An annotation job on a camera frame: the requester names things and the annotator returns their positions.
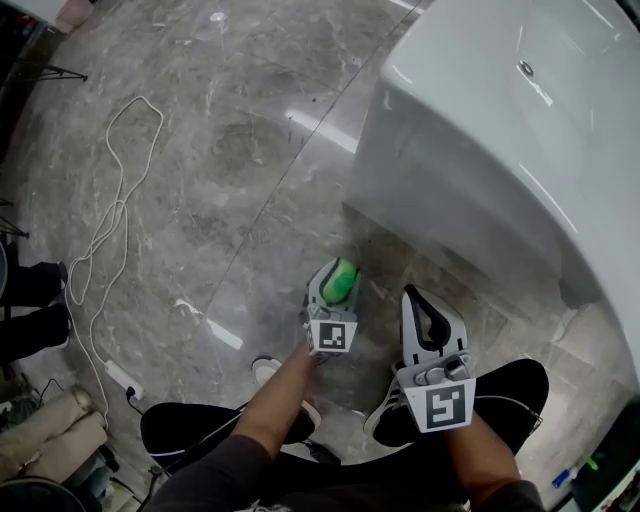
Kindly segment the white bathtub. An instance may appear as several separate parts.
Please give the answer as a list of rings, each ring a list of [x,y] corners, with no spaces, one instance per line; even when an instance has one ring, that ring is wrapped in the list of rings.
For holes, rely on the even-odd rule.
[[[528,319],[602,305],[640,378],[640,0],[433,0],[346,201]]]

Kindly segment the white power strip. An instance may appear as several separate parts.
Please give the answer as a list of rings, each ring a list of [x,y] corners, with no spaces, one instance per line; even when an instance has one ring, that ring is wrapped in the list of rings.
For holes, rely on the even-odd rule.
[[[125,390],[128,397],[133,397],[136,400],[142,400],[144,398],[144,387],[113,360],[106,362],[105,370],[106,373]]]

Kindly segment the pink container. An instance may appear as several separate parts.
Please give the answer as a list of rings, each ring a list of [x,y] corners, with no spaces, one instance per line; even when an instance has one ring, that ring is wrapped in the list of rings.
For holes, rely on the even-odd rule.
[[[68,34],[85,23],[93,12],[91,0],[65,0],[55,17],[55,27]]]

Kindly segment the person's left shoe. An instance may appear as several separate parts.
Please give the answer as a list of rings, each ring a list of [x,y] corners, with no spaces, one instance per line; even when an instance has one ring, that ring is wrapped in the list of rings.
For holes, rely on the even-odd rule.
[[[281,366],[282,363],[274,358],[260,357],[254,360],[251,369],[257,385],[263,387]],[[287,434],[285,444],[290,445],[308,441],[320,426],[321,421],[322,418],[319,411],[311,403],[304,400]]]

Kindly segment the black tripod legs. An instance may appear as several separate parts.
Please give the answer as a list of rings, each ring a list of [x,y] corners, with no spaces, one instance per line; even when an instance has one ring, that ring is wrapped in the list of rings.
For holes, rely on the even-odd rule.
[[[0,95],[14,85],[54,80],[86,82],[88,76],[48,63],[38,63],[17,56],[0,54]]]

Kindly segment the beige rolled mat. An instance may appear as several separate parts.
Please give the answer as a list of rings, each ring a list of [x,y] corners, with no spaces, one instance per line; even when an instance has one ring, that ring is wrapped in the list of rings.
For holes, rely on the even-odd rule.
[[[12,428],[0,436],[0,482],[41,477],[63,483],[107,441],[102,416],[91,413],[46,441],[25,441]]]
[[[86,391],[80,388],[65,391],[19,425],[0,434],[0,452],[33,455],[47,441],[61,435],[93,411],[93,400]]]

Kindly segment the person's left forearm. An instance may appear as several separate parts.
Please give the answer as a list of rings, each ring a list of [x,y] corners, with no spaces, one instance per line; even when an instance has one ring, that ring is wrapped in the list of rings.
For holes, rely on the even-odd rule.
[[[254,395],[232,432],[257,442],[274,460],[306,398],[315,367],[306,342]]]

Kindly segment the person's right leg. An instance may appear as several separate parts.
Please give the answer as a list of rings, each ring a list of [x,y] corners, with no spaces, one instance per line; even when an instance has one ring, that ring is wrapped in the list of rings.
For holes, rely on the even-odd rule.
[[[544,367],[531,359],[515,360],[477,378],[474,413],[494,430],[515,458],[539,424],[548,393]],[[412,490],[431,486],[431,493],[445,502],[470,501],[451,463],[444,437],[447,430],[421,433],[416,429],[416,435],[406,444],[386,446],[399,449],[391,456],[391,466],[409,471]]]

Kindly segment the person's leg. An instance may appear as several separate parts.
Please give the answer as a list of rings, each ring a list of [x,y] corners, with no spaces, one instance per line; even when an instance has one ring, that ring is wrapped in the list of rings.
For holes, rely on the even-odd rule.
[[[335,469],[287,453],[272,460],[252,439],[232,434],[242,413],[202,404],[161,403],[141,417],[143,444],[183,494],[209,487],[246,492],[269,478],[317,478]]]
[[[40,262],[31,267],[12,265],[8,269],[0,305],[44,308],[66,287],[68,271],[63,262]]]
[[[0,365],[64,345],[70,327],[68,310],[61,303],[0,321]]]
[[[515,360],[477,378],[474,413],[494,430],[515,458],[539,424],[548,393],[544,367],[531,359]],[[412,490],[431,486],[431,493],[445,502],[470,501],[451,463],[444,437],[447,430],[421,433],[416,429],[416,435],[406,444],[386,446],[399,449],[391,456],[391,466],[409,471]]]

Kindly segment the person's right shoe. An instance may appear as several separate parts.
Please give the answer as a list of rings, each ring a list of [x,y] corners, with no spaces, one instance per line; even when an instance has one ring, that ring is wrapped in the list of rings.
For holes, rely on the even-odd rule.
[[[363,430],[385,446],[400,446],[417,433],[404,393],[394,377],[380,405],[367,417]]]

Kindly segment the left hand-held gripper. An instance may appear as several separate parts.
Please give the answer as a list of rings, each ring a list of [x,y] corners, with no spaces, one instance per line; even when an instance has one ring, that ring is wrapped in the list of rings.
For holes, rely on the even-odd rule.
[[[308,283],[308,302],[314,304],[303,308],[302,320],[312,357],[348,353],[356,334],[357,316],[350,312],[355,311],[361,273],[357,267],[340,266],[340,262],[340,258],[334,258]]]

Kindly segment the person's shoe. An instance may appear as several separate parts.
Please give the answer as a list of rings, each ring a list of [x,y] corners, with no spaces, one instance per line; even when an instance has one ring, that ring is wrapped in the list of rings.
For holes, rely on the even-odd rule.
[[[282,363],[274,358],[260,357],[254,360],[251,369],[257,385],[263,387],[281,366]],[[319,411],[311,403],[304,400],[287,434],[285,444],[290,445],[308,441],[320,426],[321,421],[322,418]]]
[[[394,377],[380,405],[367,417],[363,430],[385,446],[400,446],[417,433],[404,393]]]

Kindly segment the person's grey shirt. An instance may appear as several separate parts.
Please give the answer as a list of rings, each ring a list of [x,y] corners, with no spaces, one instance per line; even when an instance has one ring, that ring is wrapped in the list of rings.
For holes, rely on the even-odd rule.
[[[363,464],[325,466],[231,436],[179,470],[147,512],[463,512],[463,489],[439,440]]]

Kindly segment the person's right forearm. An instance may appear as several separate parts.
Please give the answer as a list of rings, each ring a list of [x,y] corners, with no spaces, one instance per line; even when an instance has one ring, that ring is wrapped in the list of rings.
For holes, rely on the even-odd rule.
[[[456,476],[473,509],[521,480],[512,451],[477,413],[469,425],[447,430],[444,437]]]

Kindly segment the green sponge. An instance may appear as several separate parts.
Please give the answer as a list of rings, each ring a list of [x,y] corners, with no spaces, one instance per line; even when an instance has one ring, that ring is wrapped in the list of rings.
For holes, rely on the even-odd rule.
[[[345,302],[358,276],[358,268],[349,260],[337,258],[319,286],[322,299],[333,306]]]

